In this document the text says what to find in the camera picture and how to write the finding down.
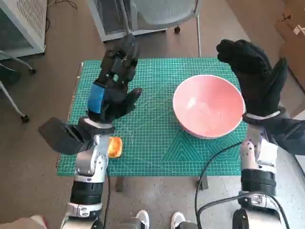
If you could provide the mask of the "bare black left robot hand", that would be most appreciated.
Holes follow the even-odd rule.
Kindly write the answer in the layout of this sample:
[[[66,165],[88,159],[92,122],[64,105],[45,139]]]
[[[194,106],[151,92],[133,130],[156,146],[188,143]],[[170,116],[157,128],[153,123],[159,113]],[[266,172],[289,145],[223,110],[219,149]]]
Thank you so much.
[[[142,88],[128,91],[135,76],[139,57],[135,36],[128,34],[112,49],[106,51],[101,72],[93,82],[88,97],[88,117],[96,122],[111,123],[135,108]]]

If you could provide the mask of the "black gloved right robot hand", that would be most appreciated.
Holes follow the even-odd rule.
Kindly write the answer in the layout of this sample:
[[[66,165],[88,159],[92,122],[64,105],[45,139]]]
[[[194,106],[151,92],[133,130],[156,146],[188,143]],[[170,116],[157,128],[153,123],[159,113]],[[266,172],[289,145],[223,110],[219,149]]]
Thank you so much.
[[[223,39],[216,50],[218,60],[229,64],[238,79],[246,112],[260,117],[276,113],[287,79],[286,58],[272,66],[264,50],[246,40]]]

